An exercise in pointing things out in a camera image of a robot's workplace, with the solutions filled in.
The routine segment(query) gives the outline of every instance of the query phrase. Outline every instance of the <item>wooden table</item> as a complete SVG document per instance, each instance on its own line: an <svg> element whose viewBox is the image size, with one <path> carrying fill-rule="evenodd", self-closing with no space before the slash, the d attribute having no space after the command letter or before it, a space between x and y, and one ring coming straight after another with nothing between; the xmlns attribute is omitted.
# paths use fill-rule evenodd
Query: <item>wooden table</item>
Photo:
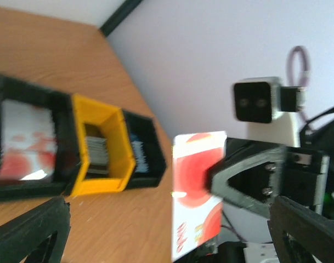
<svg viewBox="0 0 334 263"><path fill-rule="evenodd" d="M0 71L153 116L93 26L0 8ZM160 186L67 198L63 263L171 262L171 142L155 121L168 164ZM0 204L0 225L44 201Z"/></svg>

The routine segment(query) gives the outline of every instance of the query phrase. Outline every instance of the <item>cable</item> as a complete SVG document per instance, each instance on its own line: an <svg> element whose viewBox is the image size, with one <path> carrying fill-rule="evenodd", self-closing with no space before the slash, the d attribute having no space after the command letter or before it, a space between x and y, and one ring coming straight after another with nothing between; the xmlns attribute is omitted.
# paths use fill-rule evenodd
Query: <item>cable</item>
<svg viewBox="0 0 334 263"><path fill-rule="evenodd" d="M307 50L304 46L298 45L291 49L286 63L286 74L287 74L287 81L289 86L296 86L293 80L293 58L295 57L296 53L300 54L301 64L302 64L302 72L301 76L298 81L298 86L307 87L309 82L309 74L310 74L310 64ZM303 111L299 113L301 119L307 124L308 118Z"/></svg>
<svg viewBox="0 0 334 263"><path fill-rule="evenodd" d="M224 218L226 219L226 221L228 222L229 226L225 226L225 225L221 225L222 228L225 228L229 231L231 231L242 243L246 243L247 240L244 239L234 228L234 226L232 225L232 223L230 222L229 218L227 217L227 215L225 214L225 212L222 210L222 214L224 216Z"/></svg>

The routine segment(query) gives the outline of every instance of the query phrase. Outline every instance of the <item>white device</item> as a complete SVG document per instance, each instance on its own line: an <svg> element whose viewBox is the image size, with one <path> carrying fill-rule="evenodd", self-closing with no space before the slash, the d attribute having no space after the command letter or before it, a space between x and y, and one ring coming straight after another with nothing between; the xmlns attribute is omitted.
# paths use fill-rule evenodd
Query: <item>white device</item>
<svg viewBox="0 0 334 263"><path fill-rule="evenodd" d="M282 86L279 77L235 83L235 114L248 123L248 139L299 147L297 112L303 108L304 91L299 86Z"/></svg>
<svg viewBox="0 0 334 263"><path fill-rule="evenodd" d="M246 263L280 263L273 244L246 243L246 246ZM321 263L316 257L314 259L316 263Z"/></svg>

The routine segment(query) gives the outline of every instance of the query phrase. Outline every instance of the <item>red and white card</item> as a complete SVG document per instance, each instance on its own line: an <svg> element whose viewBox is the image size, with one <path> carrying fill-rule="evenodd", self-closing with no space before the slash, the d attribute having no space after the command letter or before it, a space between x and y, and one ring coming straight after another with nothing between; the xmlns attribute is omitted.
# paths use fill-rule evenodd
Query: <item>red and white card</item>
<svg viewBox="0 0 334 263"><path fill-rule="evenodd" d="M224 131L178 135L173 143L172 261L220 233L222 199L205 188L206 171L225 156Z"/></svg>
<svg viewBox="0 0 334 263"><path fill-rule="evenodd" d="M1 132L0 182L49 181L57 151L51 110L4 100Z"/></svg>

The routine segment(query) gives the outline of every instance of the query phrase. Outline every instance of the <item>screw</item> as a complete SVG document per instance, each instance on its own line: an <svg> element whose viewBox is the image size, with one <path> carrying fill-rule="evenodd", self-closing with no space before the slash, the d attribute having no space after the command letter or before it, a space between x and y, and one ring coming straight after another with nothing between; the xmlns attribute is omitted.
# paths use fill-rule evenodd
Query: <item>screw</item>
<svg viewBox="0 0 334 263"><path fill-rule="evenodd" d="M299 162L301 160L301 157L299 155L293 155L293 161L295 163Z"/></svg>
<svg viewBox="0 0 334 263"><path fill-rule="evenodd" d="M267 165L265 166L265 169L266 169L267 171L274 171L275 168L276 168L276 166L275 166L274 163L269 163L269 164L267 164Z"/></svg>
<svg viewBox="0 0 334 263"><path fill-rule="evenodd" d="M262 190L262 194L264 194L265 196L270 196L273 193L273 190L271 189L271 187L266 187Z"/></svg>

